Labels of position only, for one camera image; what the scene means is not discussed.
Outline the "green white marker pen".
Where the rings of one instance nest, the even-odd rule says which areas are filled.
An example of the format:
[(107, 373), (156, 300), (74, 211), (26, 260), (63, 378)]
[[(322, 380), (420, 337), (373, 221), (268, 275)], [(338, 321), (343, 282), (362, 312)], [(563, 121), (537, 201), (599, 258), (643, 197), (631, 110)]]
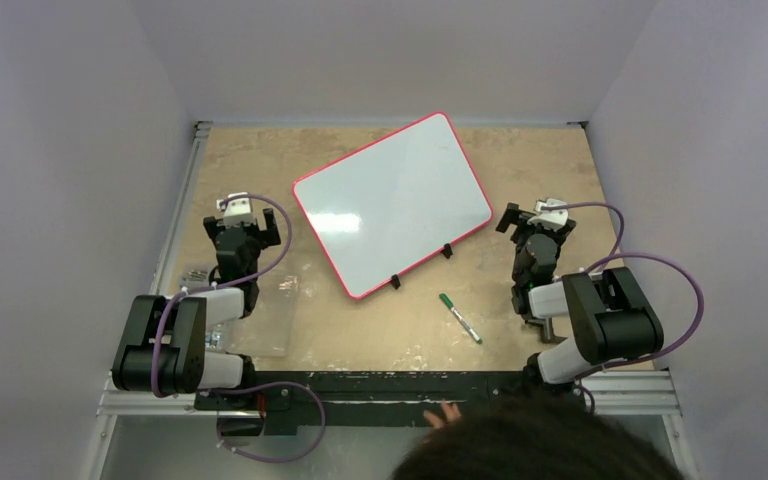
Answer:
[(461, 314), (461, 312), (455, 307), (454, 303), (448, 297), (448, 295), (445, 293), (440, 293), (438, 297), (442, 301), (442, 303), (445, 305), (445, 307), (449, 310), (449, 312), (454, 316), (454, 318), (457, 320), (460, 326), (470, 336), (470, 338), (476, 344), (482, 344), (483, 343), (482, 338), (475, 331), (475, 329), (467, 322), (466, 318)]

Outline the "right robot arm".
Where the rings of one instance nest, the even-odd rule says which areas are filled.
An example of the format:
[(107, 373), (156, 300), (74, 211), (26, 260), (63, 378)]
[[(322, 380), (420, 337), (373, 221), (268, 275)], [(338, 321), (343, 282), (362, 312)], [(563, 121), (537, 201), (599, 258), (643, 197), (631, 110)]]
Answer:
[(544, 407), (558, 396), (585, 397), (578, 382), (611, 361), (659, 352), (664, 332), (627, 267), (556, 274), (562, 247), (576, 227), (565, 202), (546, 199), (528, 212), (510, 203), (496, 229), (510, 233), (513, 311), (540, 330), (547, 350), (529, 357), (521, 373), (524, 399)]

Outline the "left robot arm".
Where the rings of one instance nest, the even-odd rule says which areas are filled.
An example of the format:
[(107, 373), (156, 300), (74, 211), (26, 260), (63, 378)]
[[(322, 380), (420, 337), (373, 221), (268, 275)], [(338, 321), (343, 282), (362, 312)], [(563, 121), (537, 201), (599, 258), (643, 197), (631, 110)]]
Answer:
[(248, 214), (204, 218), (216, 253), (207, 285), (171, 297), (134, 298), (111, 367), (117, 389), (159, 398), (219, 390), (235, 409), (255, 402), (258, 382), (246, 374), (249, 357), (211, 351), (206, 340), (214, 327), (246, 318), (256, 308), (258, 279), (264, 273), (258, 267), (260, 255), (282, 243), (274, 210), (264, 209), (263, 216), (263, 225)]

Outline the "person's bare hand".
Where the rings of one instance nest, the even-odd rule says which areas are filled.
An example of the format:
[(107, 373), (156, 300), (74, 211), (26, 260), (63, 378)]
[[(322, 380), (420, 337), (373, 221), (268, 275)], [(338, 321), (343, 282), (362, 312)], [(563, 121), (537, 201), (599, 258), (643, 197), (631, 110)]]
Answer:
[(462, 418), (462, 412), (457, 403), (442, 401), (438, 411), (425, 410), (423, 418), (432, 429), (441, 429)]

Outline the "red-framed whiteboard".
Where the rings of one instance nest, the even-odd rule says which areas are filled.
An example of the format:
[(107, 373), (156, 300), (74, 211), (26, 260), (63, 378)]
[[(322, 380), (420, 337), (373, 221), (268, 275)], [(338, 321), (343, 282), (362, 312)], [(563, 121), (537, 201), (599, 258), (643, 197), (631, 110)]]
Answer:
[(443, 253), (493, 217), (444, 112), (298, 178), (292, 194), (352, 299)]

